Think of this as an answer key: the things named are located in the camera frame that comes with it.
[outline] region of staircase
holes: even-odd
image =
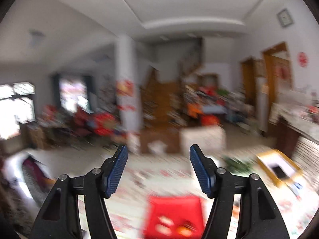
[[[183,78],[193,74],[202,66],[202,41],[188,51],[185,56],[179,60],[179,77],[176,82],[159,83],[157,79],[158,70],[152,69],[148,82],[144,88],[141,88],[141,99],[143,104],[144,125],[146,128],[167,128],[172,127],[170,123],[172,117],[168,113],[172,111],[171,94],[179,96],[182,107],[183,92],[185,85]]]

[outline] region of wooden door frame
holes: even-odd
[[[268,90],[269,92],[268,92],[268,116],[267,116],[267,119],[269,119],[272,103],[276,101],[276,88],[275,88],[275,80],[274,80],[272,65],[270,66],[269,64],[267,64],[267,60],[265,59],[265,56],[266,57],[267,56],[272,56],[274,53],[281,52],[281,51],[285,51],[286,53],[288,53],[289,58],[290,58],[290,54],[289,54],[289,51],[288,51],[288,46],[287,46],[285,41],[280,42],[280,43],[276,44],[275,46],[270,47],[270,48],[262,51],[263,59],[264,59],[264,63],[265,63],[265,68],[266,68],[266,72],[267,72],[267,84],[268,84],[268,87],[269,87],[269,90]],[[290,74],[291,74],[291,86],[293,87],[293,75],[292,75],[292,70],[291,69],[290,69]],[[271,93],[273,93],[273,97],[274,97],[273,101],[271,101]],[[267,133],[269,133],[269,134],[273,134],[274,133],[274,127],[272,127],[272,124],[270,124],[269,122],[268,122],[268,131],[267,131]]]
[[[251,64],[253,66],[254,80],[255,80],[255,105],[254,105],[254,108],[255,108],[255,112],[256,112],[256,109],[257,109],[257,89],[256,89],[255,61],[256,61],[256,59],[253,56],[250,56],[250,57],[244,59],[243,61],[240,61],[240,66],[241,66],[241,71],[242,71],[243,64]]]

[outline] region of screw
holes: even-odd
[[[251,178],[256,181],[256,180],[259,179],[259,176],[258,176],[258,174],[253,173],[253,174],[251,175]]]
[[[219,167],[219,168],[217,168],[217,173],[219,173],[219,174],[225,174],[225,173],[226,173],[226,170],[225,170],[224,168],[222,168],[222,167]]]
[[[92,170],[92,173],[95,174],[95,175],[99,174],[100,172],[101,172],[101,169],[100,169],[100,168],[94,168],[94,169]]]
[[[68,176],[66,174],[62,174],[62,175],[60,175],[59,180],[64,181],[64,180],[66,180],[67,177]]]

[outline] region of wooden cabinet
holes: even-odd
[[[292,129],[287,120],[285,120],[283,117],[279,118],[276,128],[277,141],[275,149],[278,149],[291,159],[297,145],[298,138],[301,136],[301,134]]]

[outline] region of red paper sign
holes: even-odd
[[[299,64],[300,64],[301,67],[307,67],[308,58],[307,58],[306,53],[300,52],[298,54],[298,61],[299,61]]]

